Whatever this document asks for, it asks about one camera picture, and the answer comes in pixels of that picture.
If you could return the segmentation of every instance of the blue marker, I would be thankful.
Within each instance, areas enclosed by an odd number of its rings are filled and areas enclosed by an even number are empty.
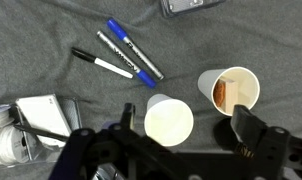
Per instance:
[[[115,45],[105,34],[103,34],[101,31],[98,31],[97,35],[127,66],[129,66],[137,74],[137,76],[146,85],[148,85],[150,88],[155,87],[156,83],[154,80],[132,60],[130,60],[129,57],[124,54],[124,52],[121,51],[121,49]]]
[[[110,19],[107,22],[107,25],[160,80],[164,78],[164,75],[161,73],[161,71],[149,60],[149,58],[138,48],[138,46],[133,43],[133,41],[128,37],[127,33],[114,19]]]

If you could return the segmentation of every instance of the screw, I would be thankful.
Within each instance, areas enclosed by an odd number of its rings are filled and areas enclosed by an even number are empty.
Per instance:
[[[88,130],[83,130],[81,131],[81,136],[87,136],[89,134],[89,131]]]
[[[277,133],[280,133],[280,134],[283,134],[285,131],[283,130],[283,129],[281,129],[281,128],[275,128],[275,131],[277,132]]]
[[[192,174],[189,176],[188,180],[202,180],[202,178],[197,174]]]

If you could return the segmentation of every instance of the paper cup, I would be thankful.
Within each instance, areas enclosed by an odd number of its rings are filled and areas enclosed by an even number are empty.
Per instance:
[[[232,116],[217,107],[213,91],[215,84],[220,77],[226,77],[238,82],[238,103],[251,109],[257,102],[260,94],[260,84],[258,78],[248,69],[243,67],[231,67],[228,69],[208,70],[202,73],[198,80],[199,90],[213,103],[214,107],[222,114]]]
[[[157,94],[148,101],[144,128],[147,135],[162,146],[175,146],[190,135],[193,114],[183,101]]]

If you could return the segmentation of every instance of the gray cloth surface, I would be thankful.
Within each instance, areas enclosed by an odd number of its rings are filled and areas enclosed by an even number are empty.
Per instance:
[[[166,78],[153,90],[70,53],[72,46],[129,71],[96,37],[104,31],[146,67],[106,27],[114,17]],[[302,136],[302,0],[234,0],[164,19],[157,0],[0,0],[0,104],[55,93],[76,97],[84,127],[99,130],[136,105],[144,134],[148,99],[158,93],[186,102],[194,114],[189,138],[172,149],[221,150],[214,125],[225,118],[198,90],[209,69],[243,66],[260,81],[252,112],[269,125]],[[0,170],[0,179],[47,179],[52,164]]]

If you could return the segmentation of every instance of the marker cap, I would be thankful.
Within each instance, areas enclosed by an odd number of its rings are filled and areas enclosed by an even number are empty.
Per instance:
[[[156,82],[144,71],[141,70],[139,73],[137,73],[137,76],[146,84],[149,86],[149,88],[154,88],[156,85]]]
[[[108,27],[118,36],[120,40],[127,37],[127,33],[120,27],[120,25],[113,19],[109,19],[107,22]]]
[[[90,63],[94,63],[96,57],[93,56],[92,54],[89,54],[87,52],[84,52],[82,51],[81,49],[78,49],[78,48],[75,48],[75,47],[72,47],[71,48],[71,52],[74,56],[80,58],[80,59],[83,59],[85,61],[88,61]]]

